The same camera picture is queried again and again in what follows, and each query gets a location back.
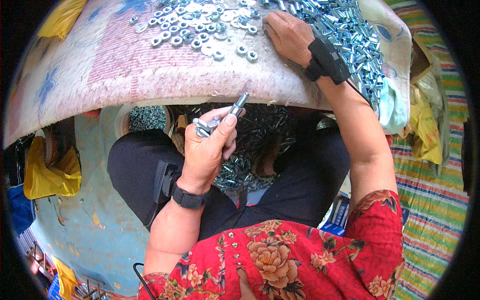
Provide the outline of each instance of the yellow plastic bag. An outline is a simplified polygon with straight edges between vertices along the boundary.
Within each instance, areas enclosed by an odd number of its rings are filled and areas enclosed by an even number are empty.
[[[67,267],[64,263],[59,261],[56,257],[52,256],[53,264],[57,268],[59,274],[59,285],[60,291],[59,294],[61,297],[66,300],[72,300],[71,294],[77,286],[77,278],[73,273],[72,269]]]
[[[442,147],[430,103],[415,85],[410,85],[410,124],[415,132],[412,156],[442,164]]]
[[[74,196],[80,190],[82,173],[77,153],[72,147],[65,156],[47,168],[43,161],[45,139],[33,139],[28,152],[25,170],[24,193],[28,199],[37,199],[54,194]]]
[[[59,36],[64,39],[84,9],[87,0],[65,0],[48,16],[38,36]]]

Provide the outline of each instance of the floral print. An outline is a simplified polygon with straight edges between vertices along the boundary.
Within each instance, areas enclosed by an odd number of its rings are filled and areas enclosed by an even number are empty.
[[[359,202],[343,237],[281,220],[224,231],[145,282],[157,299],[239,299],[240,266],[257,299],[391,299],[405,267],[400,214],[398,196],[380,190]],[[150,299],[142,286],[138,298]]]

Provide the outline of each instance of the concrete floor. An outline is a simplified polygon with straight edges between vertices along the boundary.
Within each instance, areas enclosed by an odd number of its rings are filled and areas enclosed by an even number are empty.
[[[133,296],[139,280],[132,265],[144,261],[148,231],[113,189],[107,173],[119,109],[103,108],[98,118],[75,117],[81,189],[74,197],[61,197],[60,210],[57,196],[50,202],[38,199],[31,229],[41,248],[72,268],[77,279],[92,278],[104,282],[104,289]],[[58,211],[68,219],[64,226]]]

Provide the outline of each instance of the right hand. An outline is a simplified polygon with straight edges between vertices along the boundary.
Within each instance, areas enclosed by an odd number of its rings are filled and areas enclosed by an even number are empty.
[[[289,13],[276,10],[263,19],[278,53],[306,68],[312,59],[308,46],[315,40],[310,25]]]

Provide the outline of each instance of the forearm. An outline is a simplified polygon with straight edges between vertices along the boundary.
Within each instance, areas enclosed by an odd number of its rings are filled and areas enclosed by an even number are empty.
[[[182,177],[177,184],[190,193],[202,193],[184,183]],[[199,210],[181,207],[173,197],[165,204],[150,228],[144,274],[173,270],[182,255],[197,243],[203,211],[204,206]]]
[[[391,156],[382,127],[370,105],[346,82],[335,85],[329,77],[317,84],[333,109],[352,164]]]
[[[382,189],[397,192],[390,148],[370,105],[347,83],[317,80],[332,107],[350,154],[350,209],[366,194]]]

